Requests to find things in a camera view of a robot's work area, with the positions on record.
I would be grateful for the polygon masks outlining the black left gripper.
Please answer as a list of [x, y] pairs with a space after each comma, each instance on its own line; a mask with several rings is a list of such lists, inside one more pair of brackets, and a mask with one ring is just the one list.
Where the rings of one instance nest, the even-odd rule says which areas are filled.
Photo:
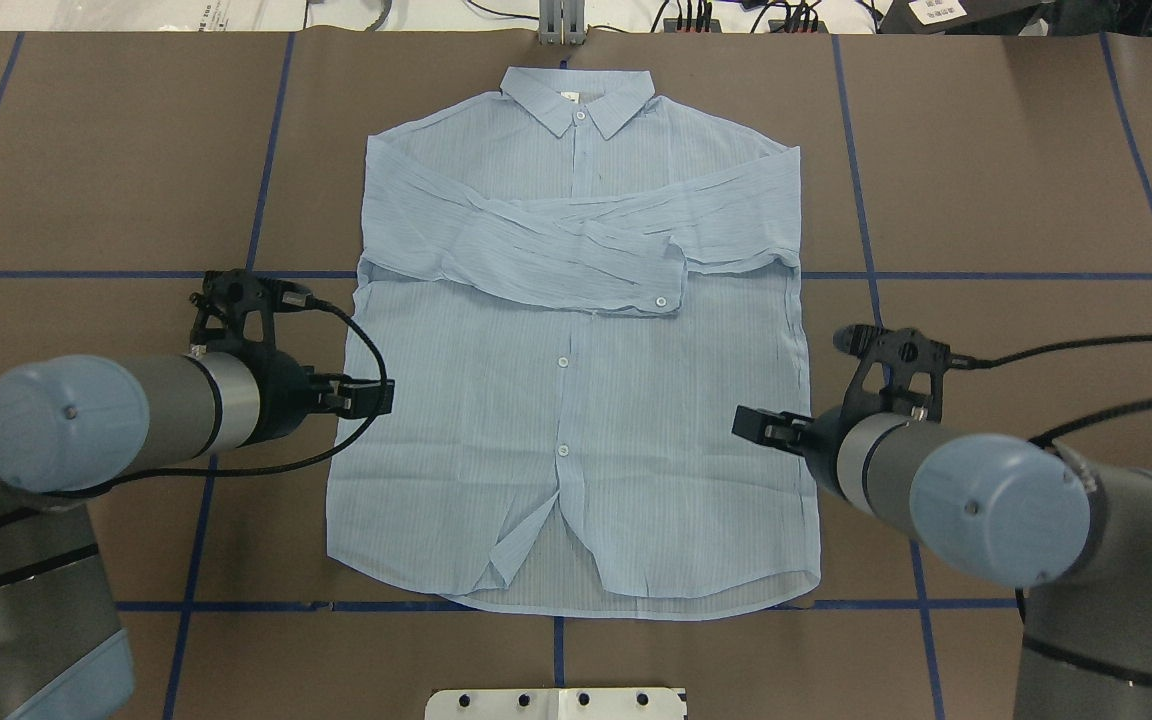
[[[253, 429], [253, 442], [273, 441], [291, 434], [308, 415], [329, 414], [323, 396], [333, 395], [335, 373], [316, 372], [314, 366], [301, 365], [291, 355], [279, 350], [253, 355], [253, 378], [259, 388], [259, 419]], [[393, 378], [344, 378], [335, 382], [339, 401], [335, 415], [340, 419], [369, 419], [392, 414], [396, 381]]]

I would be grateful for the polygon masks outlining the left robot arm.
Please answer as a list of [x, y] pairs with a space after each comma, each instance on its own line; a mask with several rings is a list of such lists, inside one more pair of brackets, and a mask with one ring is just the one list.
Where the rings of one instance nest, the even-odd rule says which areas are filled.
[[332, 414], [367, 429], [396, 382], [278, 355], [70, 355], [0, 377], [0, 719], [105, 719], [132, 697], [131, 637], [88, 502]]

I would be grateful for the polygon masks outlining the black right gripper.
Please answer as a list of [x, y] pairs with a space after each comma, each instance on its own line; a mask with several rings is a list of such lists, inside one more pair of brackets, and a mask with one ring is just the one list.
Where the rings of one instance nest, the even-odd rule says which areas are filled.
[[842, 407], [832, 407], [820, 416], [804, 416], [737, 406], [732, 434], [761, 447], [786, 448], [805, 460], [818, 486], [842, 493], [838, 457], [847, 434], [859, 420], [859, 415], [847, 414]]

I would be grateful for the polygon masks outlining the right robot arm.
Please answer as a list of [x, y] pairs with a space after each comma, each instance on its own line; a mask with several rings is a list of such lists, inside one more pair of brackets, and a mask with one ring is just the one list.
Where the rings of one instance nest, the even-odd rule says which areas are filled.
[[1016, 719], [1152, 719], [1152, 471], [914, 416], [740, 406], [732, 432], [960, 573], [1026, 594]]

